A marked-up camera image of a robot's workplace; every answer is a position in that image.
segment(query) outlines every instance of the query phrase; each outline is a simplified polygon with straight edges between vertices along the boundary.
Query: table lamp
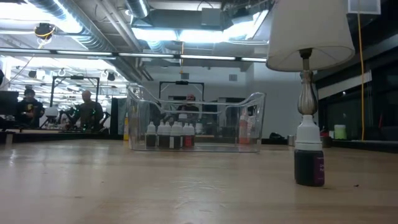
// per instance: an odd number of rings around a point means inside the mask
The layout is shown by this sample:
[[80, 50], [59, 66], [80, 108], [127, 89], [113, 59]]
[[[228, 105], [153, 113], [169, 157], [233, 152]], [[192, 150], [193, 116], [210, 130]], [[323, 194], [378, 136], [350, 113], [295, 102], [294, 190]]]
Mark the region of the table lamp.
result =
[[312, 90], [313, 70], [349, 60], [355, 49], [342, 0], [276, 0], [267, 67], [302, 72], [298, 111], [303, 121], [295, 142], [295, 180], [308, 186], [325, 182], [319, 127], [313, 122], [318, 103]]

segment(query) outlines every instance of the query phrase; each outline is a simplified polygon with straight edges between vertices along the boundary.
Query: purple label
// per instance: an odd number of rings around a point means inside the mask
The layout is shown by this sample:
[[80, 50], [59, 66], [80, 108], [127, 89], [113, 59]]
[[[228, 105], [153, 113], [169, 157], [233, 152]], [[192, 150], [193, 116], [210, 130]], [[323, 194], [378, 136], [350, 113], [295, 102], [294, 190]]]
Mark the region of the purple label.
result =
[[314, 156], [314, 170], [313, 170], [313, 178], [315, 184], [324, 184], [325, 183], [325, 165], [323, 163], [323, 156]]

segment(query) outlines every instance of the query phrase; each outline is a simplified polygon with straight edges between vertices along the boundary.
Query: ceiling pipe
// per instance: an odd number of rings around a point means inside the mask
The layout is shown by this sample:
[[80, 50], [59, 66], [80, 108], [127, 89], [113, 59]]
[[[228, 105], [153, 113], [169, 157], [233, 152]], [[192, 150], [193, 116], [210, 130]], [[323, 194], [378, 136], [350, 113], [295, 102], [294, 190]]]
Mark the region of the ceiling pipe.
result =
[[122, 28], [119, 26], [119, 24], [113, 19], [112, 15], [108, 12], [106, 7], [104, 6], [102, 0], [95, 0], [95, 3], [101, 9], [105, 16], [109, 19], [109, 21], [112, 23], [113, 27], [119, 32], [120, 36], [123, 38], [124, 41], [130, 46], [133, 50], [137, 50], [136, 45], [134, 42], [127, 36], [126, 32], [122, 30]]
[[132, 16], [142, 19], [149, 14], [149, 4], [147, 0], [125, 0], [127, 8]]
[[136, 45], [137, 50], [141, 51], [139, 41], [137, 40], [136, 36], [131, 30], [131, 27], [127, 26], [125, 23], [124, 19], [120, 16], [119, 12], [116, 10], [113, 4], [110, 3], [109, 0], [103, 0], [104, 5], [106, 8], [109, 10], [110, 13], [113, 14], [113, 16], [116, 18], [116, 20], [119, 22], [119, 25], [126, 31], [126, 34], [130, 37], [132, 42]]
[[[116, 51], [114, 45], [102, 34], [102, 32], [95, 26], [93, 21], [78, 7], [72, 0], [27, 0], [38, 9], [49, 13], [61, 21], [67, 22], [73, 19], [83, 30], [80, 34], [85, 36], [74, 37], [76, 41], [85, 46], [88, 50], [95, 51]], [[130, 66], [122, 58], [108, 61], [114, 65], [120, 73], [131, 82], [141, 82], [142, 77], [137, 68]]]

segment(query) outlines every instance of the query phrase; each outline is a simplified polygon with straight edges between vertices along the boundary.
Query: white wall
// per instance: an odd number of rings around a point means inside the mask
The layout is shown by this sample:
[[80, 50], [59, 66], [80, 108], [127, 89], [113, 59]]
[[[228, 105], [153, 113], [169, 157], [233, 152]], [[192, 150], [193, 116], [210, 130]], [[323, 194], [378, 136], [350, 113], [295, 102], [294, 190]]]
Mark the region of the white wall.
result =
[[[179, 81], [180, 68], [169, 67], [147, 67], [147, 71], [155, 81], [143, 82], [143, 85], [155, 96], [159, 96], [159, 81]], [[245, 98], [246, 97], [246, 73], [240, 72], [239, 68], [211, 68], [185, 67], [183, 72], [190, 74], [190, 82], [205, 83], [205, 101], [213, 101], [222, 97]], [[229, 81], [229, 74], [237, 74], [238, 81]], [[162, 99], [168, 96], [185, 96], [194, 94], [200, 100], [200, 93], [195, 87], [170, 85], [162, 92]]]
[[263, 92], [266, 110], [262, 138], [276, 132], [286, 137], [295, 134], [302, 117], [297, 111], [301, 91], [299, 73], [275, 72], [264, 63], [255, 63], [249, 68], [246, 93]]

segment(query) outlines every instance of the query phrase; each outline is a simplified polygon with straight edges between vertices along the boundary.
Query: white lampshade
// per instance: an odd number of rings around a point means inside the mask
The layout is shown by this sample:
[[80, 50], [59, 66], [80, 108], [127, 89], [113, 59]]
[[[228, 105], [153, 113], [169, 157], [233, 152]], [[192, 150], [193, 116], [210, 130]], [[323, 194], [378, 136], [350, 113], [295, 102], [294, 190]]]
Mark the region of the white lampshade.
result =
[[312, 48], [310, 69], [349, 60], [355, 49], [344, 0], [277, 0], [273, 8], [267, 67], [284, 72], [303, 70], [299, 50]]

